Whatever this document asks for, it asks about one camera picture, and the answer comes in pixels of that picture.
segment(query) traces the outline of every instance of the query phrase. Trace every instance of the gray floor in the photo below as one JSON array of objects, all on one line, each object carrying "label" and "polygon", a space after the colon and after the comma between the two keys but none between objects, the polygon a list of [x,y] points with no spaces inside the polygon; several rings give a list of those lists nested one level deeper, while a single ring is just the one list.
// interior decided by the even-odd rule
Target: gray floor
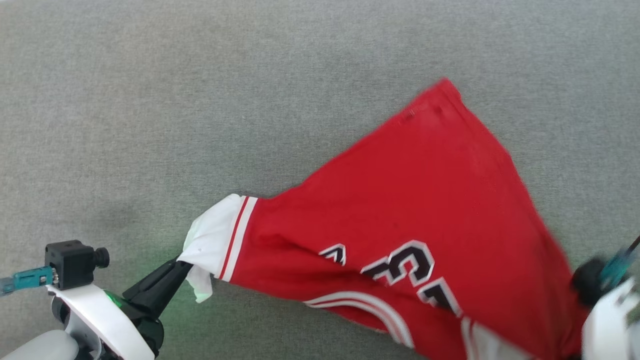
[{"label": "gray floor", "polygon": [[[637,0],[0,2],[0,274],[111,249],[115,291],[230,192],[270,196],[447,76],[509,149],[573,265],[640,232]],[[0,356],[56,328],[0,299]],[[331,314],[220,284],[161,359],[418,359]]]}]

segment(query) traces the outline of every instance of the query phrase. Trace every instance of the black number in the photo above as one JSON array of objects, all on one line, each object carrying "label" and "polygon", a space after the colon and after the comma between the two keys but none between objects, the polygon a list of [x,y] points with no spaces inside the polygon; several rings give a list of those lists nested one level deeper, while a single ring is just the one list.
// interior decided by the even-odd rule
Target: black number
[{"label": "black number", "polygon": [[408,272],[409,279],[413,286],[417,286],[429,280],[435,261],[425,243],[412,240],[391,252],[388,257],[363,267],[360,273],[374,280],[384,276],[389,285],[393,285],[407,276],[407,263],[412,265]]},{"label": "black number", "polygon": [[333,259],[334,263],[340,263],[342,266],[347,263],[347,250],[343,244],[335,244],[332,247],[322,250],[318,255],[327,259]]},{"label": "black number", "polygon": [[423,302],[431,304],[434,307],[441,307],[458,316],[462,314],[456,297],[453,296],[449,285],[447,285],[447,282],[444,281],[442,277],[421,287],[420,290],[418,290],[418,297]]}]

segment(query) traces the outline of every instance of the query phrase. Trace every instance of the white stripe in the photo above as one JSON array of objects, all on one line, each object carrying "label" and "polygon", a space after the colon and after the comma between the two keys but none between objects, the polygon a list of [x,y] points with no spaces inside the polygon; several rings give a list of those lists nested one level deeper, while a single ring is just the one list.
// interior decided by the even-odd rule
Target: white stripe
[{"label": "white stripe", "polygon": [[244,232],[246,231],[246,226],[249,224],[249,218],[251,218],[251,213],[253,212],[253,207],[255,207],[255,203],[258,201],[256,197],[249,197],[244,206],[244,211],[240,215],[240,222],[238,223],[238,227],[236,229],[236,237],[233,239],[233,245],[231,247],[231,253],[229,254],[229,260],[227,261],[227,267],[225,269],[225,274],[222,277],[224,281],[231,281],[231,277],[234,274],[234,269],[236,268],[236,262],[238,260],[238,255],[240,255],[240,249],[242,248],[242,241],[244,239]]},{"label": "white stripe", "polygon": [[228,234],[225,234],[225,236],[226,236],[224,238],[224,241],[225,241],[224,248],[225,248],[225,250],[224,250],[224,253],[222,255],[223,256],[222,261],[217,262],[217,266],[216,266],[216,270],[217,271],[212,272],[213,276],[215,276],[215,277],[217,277],[219,279],[221,279],[221,276],[222,276],[222,270],[224,269],[224,266],[225,266],[225,260],[227,259],[226,258],[227,253],[229,253],[229,256],[231,256],[231,252],[228,251],[229,247],[231,246],[231,240],[233,240],[231,238],[231,236],[234,233],[234,228],[236,226],[236,223],[238,222],[238,218],[243,214],[241,212],[241,210],[242,210],[242,205],[244,204],[244,200],[245,199],[246,199],[246,196],[240,196],[239,197],[239,200],[240,200],[239,201],[239,205],[237,207],[237,210],[234,210],[236,212],[236,214],[233,216],[233,219],[231,220],[231,222],[229,222],[229,232],[228,232]]},{"label": "white stripe", "polygon": [[383,314],[381,311],[378,311],[375,307],[372,307],[370,305],[363,304],[363,303],[361,303],[359,301],[355,301],[355,300],[340,300],[340,301],[334,301],[334,302],[323,302],[322,304],[308,305],[308,306],[309,307],[313,307],[315,309],[324,309],[326,307],[335,307],[335,306],[353,306],[353,307],[357,307],[359,309],[362,309],[364,311],[367,311],[367,312],[377,316],[382,321],[382,323],[385,324],[385,327],[387,328],[387,332],[389,333],[389,335],[391,335],[391,338],[393,338],[393,340],[396,343],[404,344],[404,342],[400,338],[396,328],[393,326],[393,324],[391,324],[389,322],[390,319],[385,314]]},{"label": "white stripe", "polygon": [[462,340],[465,342],[465,349],[467,350],[467,360],[476,360],[476,352],[471,340],[471,320],[469,318],[462,319],[461,330]]},{"label": "white stripe", "polygon": [[[324,304],[318,305],[318,303],[335,302],[340,300],[359,300],[360,302],[369,304],[373,308],[379,309],[381,311],[381,315],[379,315],[378,313],[373,313],[371,311],[370,313],[373,313],[374,315],[376,315],[385,324],[385,326],[387,326],[387,330],[389,331],[389,333],[392,333],[394,329],[397,329],[399,331],[399,334],[397,334],[398,337],[401,339],[401,341],[398,341],[399,343],[402,343],[407,347],[413,348],[413,339],[411,337],[411,332],[409,331],[409,327],[404,322],[404,319],[402,318],[402,316],[400,316],[400,314],[398,314],[393,307],[391,307],[389,304],[382,301],[378,297],[375,297],[367,293],[360,293],[357,291],[340,291],[337,293],[332,293],[329,295],[319,297],[317,299],[305,301],[305,304],[310,307],[320,307],[320,305],[324,305]],[[395,325],[395,327],[388,326],[387,325],[388,323]]]}]

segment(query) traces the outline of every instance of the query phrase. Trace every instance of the jersey trim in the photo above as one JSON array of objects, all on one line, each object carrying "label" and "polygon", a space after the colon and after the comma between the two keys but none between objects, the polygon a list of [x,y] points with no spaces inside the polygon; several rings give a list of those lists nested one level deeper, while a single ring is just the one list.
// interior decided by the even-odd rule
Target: jersey trim
[{"label": "jersey trim", "polygon": [[227,249],[227,256],[225,257],[225,262],[220,273],[220,279],[224,281],[230,282],[234,274],[238,255],[240,255],[240,249],[242,248],[244,232],[246,231],[246,226],[249,224],[251,213],[257,201],[258,198],[256,197],[245,197],[242,208],[238,213],[229,248]]},{"label": "jersey trim", "polygon": [[537,359],[468,317],[464,317],[460,325],[467,360]]},{"label": "jersey trim", "polygon": [[340,291],[304,302],[316,309],[335,306],[353,306],[376,316],[387,327],[395,342],[413,348],[413,339],[409,326],[397,311],[378,297],[357,291]]}]

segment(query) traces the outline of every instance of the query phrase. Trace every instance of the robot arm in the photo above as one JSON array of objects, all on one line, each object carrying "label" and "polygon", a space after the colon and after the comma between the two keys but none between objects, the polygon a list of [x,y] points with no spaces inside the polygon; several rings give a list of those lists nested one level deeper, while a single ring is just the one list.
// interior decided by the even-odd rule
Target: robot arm
[{"label": "robot arm", "polygon": [[582,360],[640,360],[640,295],[627,270],[640,236],[609,261],[593,258],[576,270],[573,286],[591,308],[582,327]]},{"label": "robot arm", "polygon": [[[108,265],[108,252],[99,250],[96,255],[93,248],[77,240],[47,246],[46,268],[52,269],[57,281],[52,277],[44,283],[54,296],[53,315],[65,330],[46,332],[2,360],[153,360],[158,356],[164,341],[158,318],[192,265],[169,260],[118,296],[92,284],[95,267]],[[17,283],[18,278],[25,283],[26,276],[9,281]],[[6,289],[13,292],[28,287],[35,286]]]}]

